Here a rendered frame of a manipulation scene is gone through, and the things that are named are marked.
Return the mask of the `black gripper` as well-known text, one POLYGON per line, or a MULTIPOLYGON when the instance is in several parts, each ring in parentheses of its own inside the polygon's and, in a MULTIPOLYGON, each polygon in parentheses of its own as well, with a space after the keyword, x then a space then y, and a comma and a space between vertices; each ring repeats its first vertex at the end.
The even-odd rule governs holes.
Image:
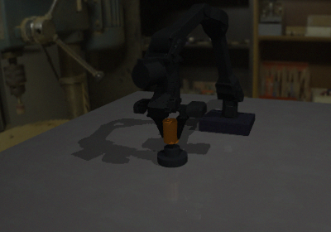
MULTIPOLYGON (((179 81, 172 83, 160 83, 157 85, 157 89, 160 89, 161 93, 167 93, 168 89, 172 89, 175 97, 178 100, 178 109, 179 116, 176 117, 177 120, 177 139, 180 139, 185 122, 189 118, 202 118, 207 113, 207 104, 202 101, 191 101, 189 104, 180 104, 180 87, 181 83, 179 81)), ((148 110, 148 103, 151 99, 140 99, 133 105, 133 112, 135 114, 144 114, 147 110, 147 117, 150 117, 148 110)), ((152 118, 152 117, 150 117, 152 118)), ((164 118, 152 118, 158 127, 158 130, 163 138, 163 119, 164 118)))

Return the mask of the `orange knob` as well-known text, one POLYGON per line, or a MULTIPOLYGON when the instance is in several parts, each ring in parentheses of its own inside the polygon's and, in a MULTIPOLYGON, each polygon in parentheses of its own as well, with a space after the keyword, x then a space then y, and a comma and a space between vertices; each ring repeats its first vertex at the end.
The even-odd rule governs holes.
POLYGON ((179 142, 179 139, 177 139, 176 118, 163 119, 163 136, 164 136, 164 143, 166 144, 176 144, 179 142))

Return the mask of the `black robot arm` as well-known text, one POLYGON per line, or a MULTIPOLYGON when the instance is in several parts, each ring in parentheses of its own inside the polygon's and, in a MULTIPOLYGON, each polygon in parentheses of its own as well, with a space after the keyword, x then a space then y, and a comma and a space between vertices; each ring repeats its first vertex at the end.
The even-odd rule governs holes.
MULTIPOLYGON (((217 98, 223 100, 220 118, 237 119, 237 102, 243 101, 244 93, 238 78, 232 72, 228 53, 228 14, 206 3, 196 3, 174 25, 153 34, 144 59, 137 59, 137 65, 132 69, 132 81, 140 89, 180 81, 179 62, 184 59, 179 53, 186 44, 187 36, 199 24, 211 38, 213 45, 219 76, 215 88, 217 98)), ((168 118, 179 107, 172 89, 161 93, 157 88, 147 106, 152 118, 168 118)))

